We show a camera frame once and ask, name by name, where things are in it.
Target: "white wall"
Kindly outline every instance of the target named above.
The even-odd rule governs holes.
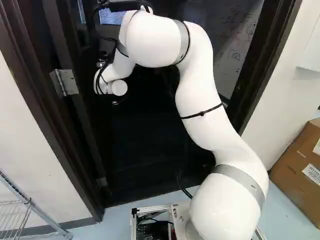
[[[54,155],[0,52],[0,168],[57,222],[91,214]],[[0,200],[15,196],[0,183]],[[35,214],[27,227],[46,225]]]
[[[320,72],[296,67],[319,15],[319,0],[303,0],[274,72],[242,134],[267,169],[320,105]]]

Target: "robotic arm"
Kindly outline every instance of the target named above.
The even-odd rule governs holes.
[[[198,234],[204,240],[250,240],[267,196],[269,178],[259,157],[227,117],[215,86],[208,35],[191,22],[144,10],[128,11],[114,62],[103,71],[104,79],[97,79],[97,73],[94,82],[99,81],[103,94],[118,93],[117,81],[128,77],[135,64],[148,68],[177,66],[180,81],[175,102],[183,124],[192,140],[215,156],[217,166],[190,203],[191,221]]]

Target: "door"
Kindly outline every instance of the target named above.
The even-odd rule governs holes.
[[[74,32],[62,22],[69,14],[62,4],[67,3],[0,0],[0,49],[52,150],[99,222],[108,185],[82,93],[59,97],[50,77],[55,69],[71,70],[77,85],[81,77],[77,43],[65,38]]]

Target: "blue floor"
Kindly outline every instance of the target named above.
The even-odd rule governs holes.
[[[194,194],[197,187],[188,189]],[[96,225],[71,229],[74,240],[130,240],[131,209],[187,201],[182,191],[127,203],[106,209],[103,221]],[[267,240],[320,240],[317,229],[297,207],[271,182],[259,227]],[[63,240],[61,236],[46,238]]]

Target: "metal shelf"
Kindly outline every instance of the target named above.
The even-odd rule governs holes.
[[[21,200],[0,201],[0,239],[18,240],[31,210]]]
[[[2,182],[19,200],[0,201],[0,240],[18,240],[33,211],[59,234],[71,240],[72,234],[61,228],[48,216],[31,197],[26,195],[4,172],[0,169],[0,182]]]

